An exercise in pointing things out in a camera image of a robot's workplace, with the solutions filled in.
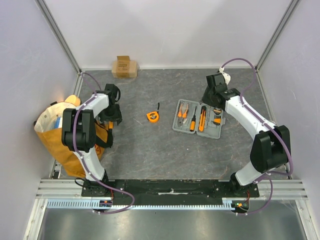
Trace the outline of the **orange black screwdriver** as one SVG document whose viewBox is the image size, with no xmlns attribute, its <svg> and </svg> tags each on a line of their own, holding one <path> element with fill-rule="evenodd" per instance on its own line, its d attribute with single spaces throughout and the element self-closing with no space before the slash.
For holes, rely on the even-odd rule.
<svg viewBox="0 0 320 240">
<path fill-rule="evenodd" d="M 112 130 L 112 129 L 113 129 L 113 122 L 110 121 L 110 122 L 108 123 L 108 129 L 109 129 L 109 130 Z"/>
<path fill-rule="evenodd" d="M 197 106 L 195 107 L 194 109 L 194 114 L 193 114 L 193 117 L 191 119 L 191 122 L 190 122 L 190 127 L 189 127 L 189 131 L 190 132 L 193 132 L 195 130 L 195 126 L 196 126 L 196 113 L 197 113 Z"/>
</svg>

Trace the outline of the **grey plastic tool case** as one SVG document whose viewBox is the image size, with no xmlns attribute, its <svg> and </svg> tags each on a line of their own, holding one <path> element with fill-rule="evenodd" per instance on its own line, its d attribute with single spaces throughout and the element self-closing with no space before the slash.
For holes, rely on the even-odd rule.
<svg viewBox="0 0 320 240">
<path fill-rule="evenodd" d="M 178 110 L 180 106 L 180 101 L 189 103 L 189 110 L 187 114 L 187 122 L 182 125 L 182 127 L 178 127 Z M 204 130 L 200 132 L 198 130 L 199 128 L 199 123 L 200 123 L 200 116 L 201 116 L 201 111 L 202 111 L 202 106 L 206 106 L 206 118 L 205 118 L 205 125 L 204 125 Z M 191 124 L 191 119 L 194 115 L 194 111 L 196 108 L 196 120 L 195 120 L 195 129 L 193 132 L 190 132 L 190 124 Z M 180 132 L 180 133 L 185 133 L 185 134 L 196 134 L 200 137 L 206 137 L 209 139 L 214 139 L 217 140 L 221 137 L 221 131 L 222 131 L 222 126 L 225 124 L 225 118 L 224 118 L 224 111 L 222 111 L 221 115 L 221 125 L 215 125 L 213 123 L 214 119 L 214 113 L 213 113 L 213 108 L 212 106 L 209 106 L 205 103 L 200 103 L 192 100 L 186 100 L 186 99 L 179 99 L 175 111 L 175 116 L 173 119 L 173 124 L 172 124 L 172 129 L 174 131 Z"/>
</svg>

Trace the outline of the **orange utility knife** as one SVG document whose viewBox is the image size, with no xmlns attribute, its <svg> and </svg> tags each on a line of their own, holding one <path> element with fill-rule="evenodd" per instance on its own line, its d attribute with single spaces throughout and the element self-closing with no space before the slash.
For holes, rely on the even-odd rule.
<svg viewBox="0 0 320 240">
<path fill-rule="evenodd" d="M 207 111 L 207 107 L 206 106 L 202 106 L 201 107 L 199 125 L 198 125 L 198 131 L 199 132 L 203 132 L 204 131 L 205 121 L 206 121 L 206 111 Z"/>
</svg>

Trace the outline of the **orange tape measure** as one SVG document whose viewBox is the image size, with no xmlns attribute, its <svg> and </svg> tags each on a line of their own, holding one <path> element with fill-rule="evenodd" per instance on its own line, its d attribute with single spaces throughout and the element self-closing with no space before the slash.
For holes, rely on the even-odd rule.
<svg viewBox="0 0 320 240">
<path fill-rule="evenodd" d="M 160 103 L 158 102 L 157 103 L 157 110 L 148 112 L 146 114 L 146 117 L 150 123 L 156 123 L 159 121 L 159 119 L 160 119 L 159 109 L 160 109 Z"/>
</svg>

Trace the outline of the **orange pliers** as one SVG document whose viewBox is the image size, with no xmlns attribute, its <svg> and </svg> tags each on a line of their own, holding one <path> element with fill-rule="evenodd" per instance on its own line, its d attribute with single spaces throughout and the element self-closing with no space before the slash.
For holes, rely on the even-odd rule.
<svg viewBox="0 0 320 240">
<path fill-rule="evenodd" d="M 188 112 L 189 112 L 189 103 L 184 102 L 184 101 L 180 101 L 178 113 L 177 113 L 177 118 L 178 118 L 177 126 L 178 127 L 182 127 L 187 122 Z"/>
</svg>

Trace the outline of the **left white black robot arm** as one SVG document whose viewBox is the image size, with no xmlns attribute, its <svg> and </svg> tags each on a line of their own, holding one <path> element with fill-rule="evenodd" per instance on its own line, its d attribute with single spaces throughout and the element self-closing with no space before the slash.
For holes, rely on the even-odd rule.
<svg viewBox="0 0 320 240">
<path fill-rule="evenodd" d="M 119 125 L 123 120 L 120 98 L 120 89 L 108 83 L 104 90 L 94 92 L 80 106 L 63 111 L 61 141 L 77 156 L 84 169 L 83 197 L 106 197 L 111 192 L 95 146 L 105 149 L 113 145 L 113 123 Z"/>
</svg>

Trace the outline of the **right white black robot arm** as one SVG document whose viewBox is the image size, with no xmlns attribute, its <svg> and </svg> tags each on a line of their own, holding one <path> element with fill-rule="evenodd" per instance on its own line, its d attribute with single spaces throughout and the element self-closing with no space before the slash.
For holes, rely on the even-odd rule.
<svg viewBox="0 0 320 240">
<path fill-rule="evenodd" d="M 234 117 L 253 140 L 249 163 L 230 177 L 229 191 L 240 197 L 248 186 L 276 174 L 278 167 L 289 164 L 287 174 L 291 175 L 293 160 L 289 129 L 285 125 L 277 126 L 253 109 L 242 93 L 228 87 L 230 80 L 224 72 L 206 76 L 207 86 L 201 100 Z"/>
</svg>

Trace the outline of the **orange bit holder set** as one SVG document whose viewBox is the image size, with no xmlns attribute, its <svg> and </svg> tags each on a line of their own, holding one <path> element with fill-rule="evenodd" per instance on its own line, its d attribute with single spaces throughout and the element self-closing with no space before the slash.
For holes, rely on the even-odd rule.
<svg viewBox="0 0 320 240">
<path fill-rule="evenodd" d="M 214 117 L 213 117 L 213 121 L 212 121 L 213 124 L 216 126 L 220 126 L 221 122 L 222 122 L 223 110 L 221 108 L 214 107 L 212 111 L 214 113 Z"/>
</svg>

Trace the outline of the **tan wooden object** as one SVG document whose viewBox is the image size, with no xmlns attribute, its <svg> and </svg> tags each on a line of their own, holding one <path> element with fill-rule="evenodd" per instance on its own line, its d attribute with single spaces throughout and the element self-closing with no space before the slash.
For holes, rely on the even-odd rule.
<svg viewBox="0 0 320 240">
<path fill-rule="evenodd" d="M 72 94 L 68 96 L 65 100 L 66 103 L 73 104 L 74 106 L 78 107 L 81 105 L 81 100 L 78 96 Z"/>
</svg>

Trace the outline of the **small cardboard box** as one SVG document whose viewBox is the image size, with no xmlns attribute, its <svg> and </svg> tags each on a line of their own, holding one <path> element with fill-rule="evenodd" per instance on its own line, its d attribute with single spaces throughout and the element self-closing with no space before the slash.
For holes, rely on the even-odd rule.
<svg viewBox="0 0 320 240">
<path fill-rule="evenodd" d="M 127 55 L 117 56 L 117 60 L 112 64 L 111 73 L 114 78 L 118 79 L 136 78 L 138 63 Z"/>
</svg>

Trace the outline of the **blue box in bag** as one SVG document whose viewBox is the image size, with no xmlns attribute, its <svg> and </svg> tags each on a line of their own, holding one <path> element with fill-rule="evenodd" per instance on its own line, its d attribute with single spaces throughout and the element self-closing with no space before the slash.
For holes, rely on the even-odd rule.
<svg viewBox="0 0 320 240">
<path fill-rule="evenodd" d="M 54 123 L 54 128 L 55 128 L 55 129 L 62 128 L 62 124 L 63 124 L 63 117 L 62 117 L 62 116 L 58 116 L 58 117 L 56 118 L 55 123 Z"/>
</svg>

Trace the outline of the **brown paper tote bag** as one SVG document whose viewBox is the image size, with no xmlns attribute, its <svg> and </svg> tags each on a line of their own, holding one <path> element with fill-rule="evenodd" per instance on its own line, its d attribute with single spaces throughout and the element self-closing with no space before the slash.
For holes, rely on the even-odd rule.
<svg viewBox="0 0 320 240">
<path fill-rule="evenodd" d="M 64 167 L 69 176 L 84 178 L 86 173 L 80 160 L 62 143 L 62 129 L 54 128 L 58 117 L 62 117 L 63 111 L 67 108 L 74 109 L 76 106 L 65 101 L 49 106 L 36 120 L 34 130 L 48 152 Z M 113 145 L 113 134 L 106 124 L 97 121 L 95 131 L 94 149 L 98 159 L 101 160 L 105 149 Z"/>
</svg>

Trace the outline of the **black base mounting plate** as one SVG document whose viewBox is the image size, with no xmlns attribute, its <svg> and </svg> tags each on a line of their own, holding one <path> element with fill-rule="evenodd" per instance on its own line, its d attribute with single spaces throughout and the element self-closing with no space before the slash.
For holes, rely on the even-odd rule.
<svg viewBox="0 0 320 240">
<path fill-rule="evenodd" d="M 106 185 L 128 192 L 134 196 L 142 195 L 213 195 L 217 198 L 258 198 L 258 186 L 235 187 L 230 181 L 217 179 L 114 179 L 108 180 Z"/>
</svg>

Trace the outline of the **aluminium frame rail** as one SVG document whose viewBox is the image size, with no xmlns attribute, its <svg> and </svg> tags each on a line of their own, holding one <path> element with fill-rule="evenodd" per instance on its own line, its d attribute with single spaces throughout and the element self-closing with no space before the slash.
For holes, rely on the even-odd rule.
<svg viewBox="0 0 320 240">
<path fill-rule="evenodd" d="M 273 179 L 273 200 L 307 200 L 308 196 L 299 179 Z M 72 179 L 42 179 L 36 197 L 47 199 L 79 199 L 82 188 Z"/>
</svg>

